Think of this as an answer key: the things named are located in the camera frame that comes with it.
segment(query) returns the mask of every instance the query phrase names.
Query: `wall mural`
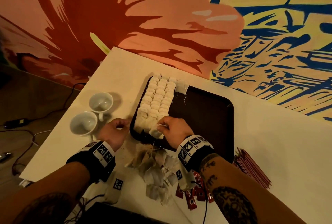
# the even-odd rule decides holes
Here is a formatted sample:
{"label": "wall mural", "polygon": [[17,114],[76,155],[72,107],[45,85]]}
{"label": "wall mural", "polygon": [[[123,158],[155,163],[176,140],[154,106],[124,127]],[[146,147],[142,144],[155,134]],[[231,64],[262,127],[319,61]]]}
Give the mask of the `wall mural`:
{"label": "wall mural", "polygon": [[332,0],[0,0],[9,64],[72,86],[117,46],[332,122]]}

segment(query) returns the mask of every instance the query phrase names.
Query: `black wrist strap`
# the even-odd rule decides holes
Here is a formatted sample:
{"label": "black wrist strap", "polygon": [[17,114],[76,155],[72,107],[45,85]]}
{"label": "black wrist strap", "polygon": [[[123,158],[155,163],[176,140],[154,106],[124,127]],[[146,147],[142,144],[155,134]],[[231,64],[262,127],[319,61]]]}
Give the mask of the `black wrist strap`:
{"label": "black wrist strap", "polygon": [[93,141],[71,156],[66,163],[80,162],[90,173],[89,185],[106,182],[115,167],[115,153],[112,148],[102,141]]}
{"label": "black wrist strap", "polygon": [[185,138],[176,152],[179,155],[181,163],[188,172],[190,170],[199,172],[202,160],[207,155],[215,153],[212,145],[198,135],[192,135]]}

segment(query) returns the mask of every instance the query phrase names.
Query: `dark serving tray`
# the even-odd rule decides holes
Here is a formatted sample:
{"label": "dark serving tray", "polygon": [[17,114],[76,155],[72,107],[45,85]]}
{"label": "dark serving tray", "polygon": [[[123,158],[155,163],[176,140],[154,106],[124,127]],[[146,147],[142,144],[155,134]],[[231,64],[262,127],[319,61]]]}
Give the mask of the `dark serving tray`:
{"label": "dark serving tray", "polygon": [[[147,85],[139,104],[145,94]],[[130,124],[130,134],[144,144],[153,144],[162,148],[176,151],[166,138],[155,139],[150,134],[138,134],[133,128],[137,116],[136,108]],[[193,129],[194,133],[201,135],[209,141],[216,153],[233,163],[234,159],[234,107],[225,97],[189,86],[187,96],[174,92],[174,98],[169,109],[172,117],[183,118]]]}

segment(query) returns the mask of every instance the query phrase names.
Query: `dark floor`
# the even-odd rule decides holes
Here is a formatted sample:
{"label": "dark floor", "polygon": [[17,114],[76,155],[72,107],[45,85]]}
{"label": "dark floor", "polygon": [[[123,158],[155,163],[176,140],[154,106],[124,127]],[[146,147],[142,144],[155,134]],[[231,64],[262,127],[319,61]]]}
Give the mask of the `dark floor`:
{"label": "dark floor", "polygon": [[[0,88],[0,125],[5,121],[19,118],[40,118],[53,110],[63,107],[64,101],[69,96],[71,88],[58,83],[28,74],[23,71],[0,64],[0,72],[11,76],[11,80]],[[79,91],[75,90],[67,107],[76,98]],[[34,134],[51,130],[60,120],[64,111],[55,112],[45,119],[36,120],[29,125],[17,129],[27,129]],[[43,144],[50,132],[38,134],[36,143]],[[19,175],[13,176],[11,166],[31,144],[32,136],[27,132],[10,131],[0,132],[0,153],[11,152],[13,156],[4,163],[0,163],[0,200],[17,192],[21,179]],[[19,163],[27,164],[34,156],[38,147],[32,148],[19,160]],[[19,171],[24,166],[17,166]]]}

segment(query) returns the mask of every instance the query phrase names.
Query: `hand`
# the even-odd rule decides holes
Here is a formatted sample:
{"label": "hand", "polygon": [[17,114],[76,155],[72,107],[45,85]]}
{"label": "hand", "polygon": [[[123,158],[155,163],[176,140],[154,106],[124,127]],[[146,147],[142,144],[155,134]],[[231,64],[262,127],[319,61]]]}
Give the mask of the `hand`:
{"label": "hand", "polygon": [[164,116],[158,124],[168,126],[169,129],[165,126],[158,126],[157,130],[164,134],[167,142],[175,149],[178,148],[186,137],[193,135],[193,130],[187,125],[184,119]]}
{"label": "hand", "polygon": [[100,130],[98,134],[98,140],[108,143],[113,151],[117,151],[122,146],[125,138],[129,132],[130,120],[128,119],[114,119]]}

